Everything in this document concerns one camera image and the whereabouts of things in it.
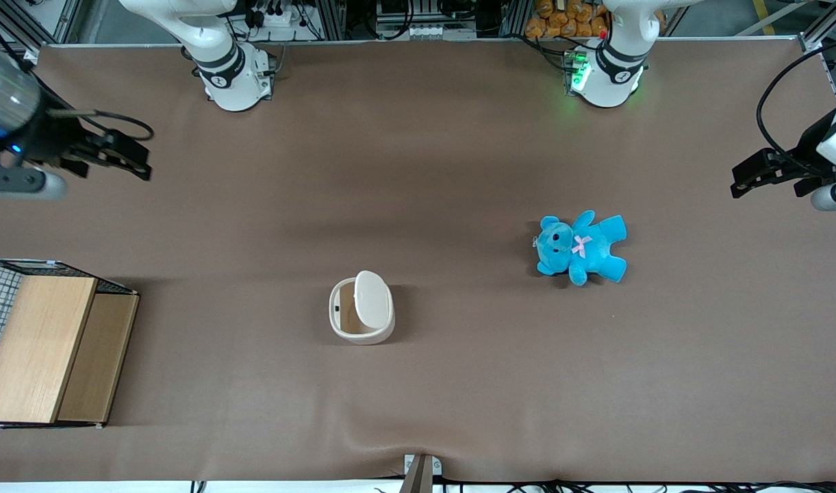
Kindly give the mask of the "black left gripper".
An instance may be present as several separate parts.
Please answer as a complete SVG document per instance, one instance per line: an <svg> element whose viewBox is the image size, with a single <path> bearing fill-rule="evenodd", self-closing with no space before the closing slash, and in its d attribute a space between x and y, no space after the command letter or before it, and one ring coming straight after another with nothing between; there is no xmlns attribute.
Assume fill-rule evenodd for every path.
<svg viewBox="0 0 836 493"><path fill-rule="evenodd" d="M781 158L772 149L760 149L734 166L733 199L740 199L755 188L788 181L794 181L797 197L811 192L812 199L836 199L836 166L818 151L831 130L834 116L834 110L830 110L806 128L792 149L781 152Z"/></svg>

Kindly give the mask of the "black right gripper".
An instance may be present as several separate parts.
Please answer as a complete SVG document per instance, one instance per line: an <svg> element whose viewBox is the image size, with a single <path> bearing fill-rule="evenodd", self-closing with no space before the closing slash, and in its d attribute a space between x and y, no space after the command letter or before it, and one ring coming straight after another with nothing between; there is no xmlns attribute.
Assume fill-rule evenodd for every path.
<svg viewBox="0 0 836 493"><path fill-rule="evenodd" d="M90 166L116 168L150 181L149 150L122 131L92 134L80 124L79 110L58 103L22 105L8 115L5 149L12 154L10 168L26 163L57 166L81 179L88 177ZM82 147L82 157L74 153Z"/></svg>

